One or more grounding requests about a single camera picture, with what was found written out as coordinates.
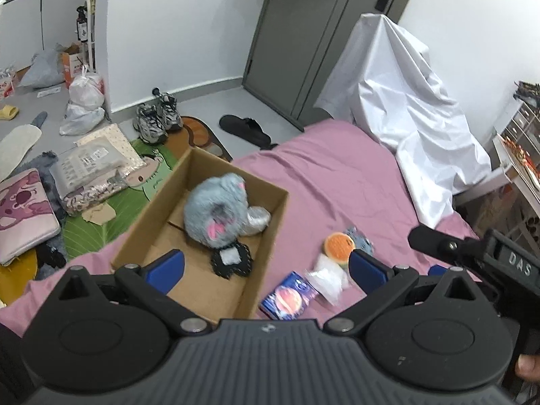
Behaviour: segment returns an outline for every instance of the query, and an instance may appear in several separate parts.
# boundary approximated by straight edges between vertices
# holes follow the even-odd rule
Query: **small white packet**
[[[253,236],[262,232],[270,223],[272,215],[264,207],[250,207],[247,209],[246,223],[240,228],[239,236]]]
[[[320,254],[311,272],[306,273],[306,280],[334,306],[344,289],[349,287],[347,273],[331,258]]]
[[[236,247],[222,249],[219,252],[219,255],[221,256],[221,261],[223,262],[223,265],[239,264],[242,261],[242,259],[240,258],[240,253],[238,253],[238,249]]]

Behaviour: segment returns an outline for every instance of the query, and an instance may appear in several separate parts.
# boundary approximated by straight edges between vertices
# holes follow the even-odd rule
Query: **cardboard carton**
[[[77,44],[72,44],[61,54],[62,65],[64,66],[64,78],[66,87],[69,88],[75,76],[83,71],[83,54]]]
[[[249,246],[254,261],[251,274],[249,277],[234,274],[230,280],[214,274],[210,250],[186,235],[183,217],[190,190],[207,178],[227,172],[244,178],[249,205],[265,207],[272,214],[269,226],[261,234],[240,238],[240,242]],[[222,318],[250,318],[260,301],[259,289],[272,257],[287,199],[286,190],[204,150],[191,148],[139,216],[114,259],[113,268],[129,263],[144,266],[173,248],[180,249],[185,255],[186,269],[169,297],[214,324]]]

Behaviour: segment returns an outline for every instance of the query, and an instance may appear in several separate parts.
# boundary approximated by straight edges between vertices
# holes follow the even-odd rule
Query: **gray plush toy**
[[[234,242],[247,222],[244,179],[228,173],[195,187],[184,206],[184,227],[190,238],[210,248]]]

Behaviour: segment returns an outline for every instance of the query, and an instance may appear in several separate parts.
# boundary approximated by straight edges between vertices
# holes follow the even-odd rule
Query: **gray plastic bag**
[[[60,61],[58,45],[55,50],[39,52],[32,58],[32,65],[18,86],[28,88],[47,88],[64,82],[64,69]]]

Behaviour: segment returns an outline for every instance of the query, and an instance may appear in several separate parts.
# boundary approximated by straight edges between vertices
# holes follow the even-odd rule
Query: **pink bed sheet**
[[[260,298],[291,271],[311,269],[324,239],[352,225],[372,241],[374,256],[388,266],[410,265],[426,274],[438,263],[407,243],[419,222],[393,155],[354,125],[326,120],[272,151],[234,164],[290,194]],[[437,228],[458,238],[475,236],[457,213]],[[322,323],[363,296],[353,284],[338,306],[315,301],[302,318]]]

